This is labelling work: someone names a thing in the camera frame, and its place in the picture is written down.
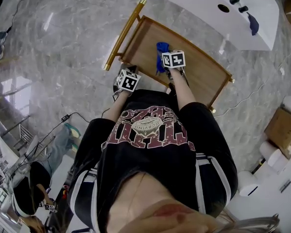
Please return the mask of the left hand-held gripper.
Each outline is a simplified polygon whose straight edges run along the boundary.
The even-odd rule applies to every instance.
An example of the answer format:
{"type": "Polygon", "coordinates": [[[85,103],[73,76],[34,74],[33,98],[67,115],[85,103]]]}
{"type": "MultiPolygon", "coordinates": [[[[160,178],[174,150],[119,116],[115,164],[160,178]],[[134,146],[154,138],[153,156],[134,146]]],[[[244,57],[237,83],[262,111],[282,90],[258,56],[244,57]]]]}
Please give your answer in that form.
{"type": "Polygon", "coordinates": [[[116,101],[122,91],[134,92],[141,76],[138,74],[138,66],[130,66],[121,69],[113,82],[113,101],[116,101]]]}

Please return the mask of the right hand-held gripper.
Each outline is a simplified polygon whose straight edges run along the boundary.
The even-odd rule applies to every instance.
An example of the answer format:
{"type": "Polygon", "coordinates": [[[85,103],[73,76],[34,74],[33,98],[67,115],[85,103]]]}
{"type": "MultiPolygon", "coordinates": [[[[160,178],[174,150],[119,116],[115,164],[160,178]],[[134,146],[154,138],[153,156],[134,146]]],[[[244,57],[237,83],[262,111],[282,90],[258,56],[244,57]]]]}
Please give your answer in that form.
{"type": "Polygon", "coordinates": [[[174,50],[170,52],[164,52],[161,54],[162,66],[164,70],[167,72],[167,77],[170,81],[173,81],[173,77],[171,76],[170,70],[177,69],[179,70],[182,77],[186,78],[185,74],[185,54],[182,50],[174,50]]]}

